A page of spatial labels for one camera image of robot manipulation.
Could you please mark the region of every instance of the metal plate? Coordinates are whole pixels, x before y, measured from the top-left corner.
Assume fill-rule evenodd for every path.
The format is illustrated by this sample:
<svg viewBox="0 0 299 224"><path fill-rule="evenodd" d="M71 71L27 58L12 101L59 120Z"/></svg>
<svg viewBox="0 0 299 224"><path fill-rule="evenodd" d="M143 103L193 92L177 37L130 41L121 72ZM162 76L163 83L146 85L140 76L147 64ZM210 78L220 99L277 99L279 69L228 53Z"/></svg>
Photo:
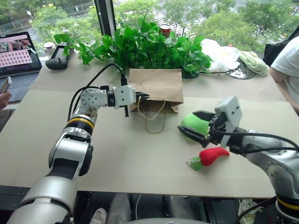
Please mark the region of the metal plate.
<svg viewBox="0 0 299 224"><path fill-rule="evenodd" d="M236 71L225 73L227 76L236 79L252 79L256 75L241 60L238 62L240 62L240 67Z"/></svg>

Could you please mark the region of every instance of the brown paper bag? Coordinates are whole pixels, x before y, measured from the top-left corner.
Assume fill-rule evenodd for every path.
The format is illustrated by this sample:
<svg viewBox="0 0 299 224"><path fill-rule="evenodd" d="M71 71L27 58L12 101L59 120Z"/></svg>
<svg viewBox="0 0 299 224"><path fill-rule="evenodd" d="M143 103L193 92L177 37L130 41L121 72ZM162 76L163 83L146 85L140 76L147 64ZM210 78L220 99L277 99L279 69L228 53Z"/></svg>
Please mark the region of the brown paper bag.
<svg viewBox="0 0 299 224"><path fill-rule="evenodd" d="M181 73L181 69L130 69L129 85L149 94L140 111L158 112L165 104L161 113L178 113L177 106L184 102ZM137 105L131 105L130 111L137 111Z"/></svg>

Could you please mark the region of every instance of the laptop keyboard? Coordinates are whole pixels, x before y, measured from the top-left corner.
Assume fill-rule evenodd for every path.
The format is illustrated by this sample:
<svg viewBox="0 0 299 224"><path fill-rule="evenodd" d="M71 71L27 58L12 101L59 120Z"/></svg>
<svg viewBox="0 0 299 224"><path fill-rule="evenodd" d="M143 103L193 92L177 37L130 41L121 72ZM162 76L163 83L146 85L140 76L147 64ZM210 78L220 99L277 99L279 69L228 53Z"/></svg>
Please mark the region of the laptop keyboard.
<svg viewBox="0 0 299 224"><path fill-rule="evenodd" d="M26 75L20 75L20 76L14 76L11 77L12 84L10 86L10 89L12 88L18 88L23 86L29 86L33 84L33 82L38 77L38 74L26 74ZM3 85L6 78L0 79L0 87Z"/></svg>

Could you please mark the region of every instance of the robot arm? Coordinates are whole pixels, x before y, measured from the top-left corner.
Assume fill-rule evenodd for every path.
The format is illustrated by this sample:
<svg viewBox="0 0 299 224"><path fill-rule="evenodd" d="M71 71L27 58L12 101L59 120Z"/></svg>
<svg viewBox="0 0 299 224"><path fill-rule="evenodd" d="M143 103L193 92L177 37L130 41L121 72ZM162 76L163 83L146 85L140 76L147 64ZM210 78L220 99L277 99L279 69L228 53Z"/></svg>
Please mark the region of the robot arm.
<svg viewBox="0 0 299 224"><path fill-rule="evenodd" d="M81 103L67 122L49 154L50 172L26 194L8 224L71 224L77 195L78 177L86 174L91 164L91 135L101 107L118 109L134 104L135 92L129 85L111 90L88 88L81 94Z"/></svg>
<svg viewBox="0 0 299 224"><path fill-rule="evenodd" d="M299 148L286 150L286 142L279 137L265 137L255 130L239 128L242 117L236 97L224 99L215 107L215 113L198 111L193 113L200 119L209 121L209 135L179 126L186 136L206 147L210 142L221 147L229 147L235 154L241 154L260 167L270 178L277 195L276 208L280 217L287 223L299 222Z"/></svg>

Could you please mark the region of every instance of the window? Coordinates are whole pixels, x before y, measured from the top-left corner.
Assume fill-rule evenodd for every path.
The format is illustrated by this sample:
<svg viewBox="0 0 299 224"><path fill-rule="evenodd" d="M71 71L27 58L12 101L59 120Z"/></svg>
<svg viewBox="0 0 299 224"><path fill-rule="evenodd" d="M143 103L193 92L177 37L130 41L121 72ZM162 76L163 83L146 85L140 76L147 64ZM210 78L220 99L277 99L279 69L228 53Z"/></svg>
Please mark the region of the window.
<svg viewBox="0 0 299 224"><path fill-rule="evenodd" d="M296 0L114 0L117 27L148 21L176 35L203 35L262 56L266 43L287 39L299 25Z"/></svg>
<svg viewBox="0 0 299 224"><path fill-rule="evenodd" d="M0 35L28 31L38 55L46 56L45 42L53 35L69 33L75 39L92 42L101 37L93 0L2 0Z"/></svg>

